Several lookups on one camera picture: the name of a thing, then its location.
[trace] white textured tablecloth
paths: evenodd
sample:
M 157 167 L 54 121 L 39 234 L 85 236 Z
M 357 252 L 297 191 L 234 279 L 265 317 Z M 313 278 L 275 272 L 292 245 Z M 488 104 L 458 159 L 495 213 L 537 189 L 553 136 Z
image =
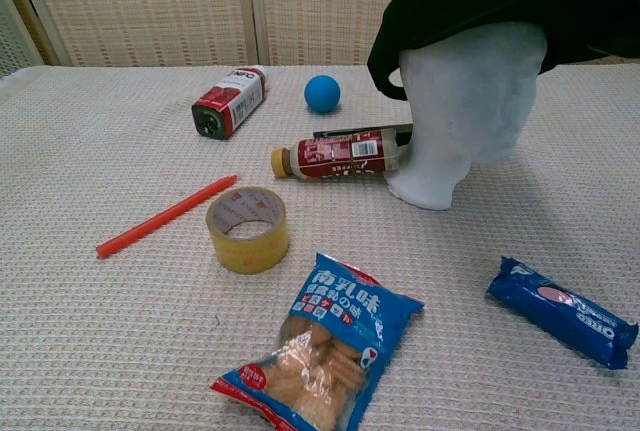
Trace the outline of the white textured tablecloth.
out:
M 270 429 L 209 385 L 271 349 L 316 251 L 426 304 L 361 429 L 640 429 L 640 345 L 609 371 L 485 297 L 505 254 L 640 318 L 640 65 L 540 77 L 513 158 L 474 167 L 445 212 L 381 176 L 273 178 L 271 150 L 314 130 L 410 120 L 364 67 L 271 68 L 266 102 L 220 142 L 196 133 L 190 105 L 229 69 L 38 67 L 1 83 L 1 429 Z M 320 72 L 343 92 L 326 116 L 302 97 Z M 275 268 L 220 266 L 210 201 L 96 258 L 228 174 L 287 205 Z

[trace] packing tape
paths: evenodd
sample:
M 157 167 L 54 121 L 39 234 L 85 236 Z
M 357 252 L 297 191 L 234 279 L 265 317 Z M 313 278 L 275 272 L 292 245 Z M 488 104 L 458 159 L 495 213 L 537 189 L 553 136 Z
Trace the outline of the packing tape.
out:
M 270 228 L 251 238 L 229 231 L 242 223 L 264 221 Z M 220 195 L 207 210 L 207 227 L 220 263 L 240 274 L 257 274 L 278 264 L 289 248 L 286 207 L 268 189 L 244 187 Z

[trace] rubber ball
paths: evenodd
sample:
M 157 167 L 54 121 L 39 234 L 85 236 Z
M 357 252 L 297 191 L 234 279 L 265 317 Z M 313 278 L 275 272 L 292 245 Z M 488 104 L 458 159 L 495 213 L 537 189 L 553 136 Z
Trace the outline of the rubber ball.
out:
M 304 99 L 316 113 L 328 113 L 340 101 L 340 86 L 331 76 L 315 76 L 304 88 Z

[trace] blue cookie package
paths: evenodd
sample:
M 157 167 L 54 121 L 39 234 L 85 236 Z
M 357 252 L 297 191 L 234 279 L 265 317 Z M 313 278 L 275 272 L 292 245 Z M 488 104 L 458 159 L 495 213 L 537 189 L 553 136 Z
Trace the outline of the blue cookie package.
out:
M 211 388 L 258 409 L 279 431 L 355 431 L 411 315 L 423 306 L 318 253 L 275 350 Z
M 627 367 L 637 323 L 620 319 L 513 258 L 502 258 L 500 273 L 487 292 L 607 368 Z

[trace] red straw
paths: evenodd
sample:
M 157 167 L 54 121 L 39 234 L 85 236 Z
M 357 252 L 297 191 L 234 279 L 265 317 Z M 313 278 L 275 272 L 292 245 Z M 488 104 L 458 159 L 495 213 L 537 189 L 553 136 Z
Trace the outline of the red straw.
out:
M 191 208 L 197 206 L 214 194 L 217 194 L 220 191 L 223 191 L 224 189 L 233 185 L 237 180 L 238 176 L 236 175 L 222 178 L 215 183 L 210 184 L 206 188 L 201 189 L 193 196 L 189 196 L 187 199 L 180 201 L 178 204 L 174 204 L 166 211 L 163 211 L 160 214 L 156 214 L 153 218 L 148 219 L 135 228 L 131 228 L 129 231 L 125 231 L 124 233 L 122 233 L 120 236 L 116 236 L 110 241 L 101 244 L 100 246 L 96 247 L 96 251 L 98 251 L 98 257 L 106 258 L 113 253 L 117 253 L 122 248 L 129 246 L 134 241 L 137 241 L 138 239 L 146 236 L 152 231 L 155 231 L 160 226 L 167 224 L 172 219 L 189 211 Z

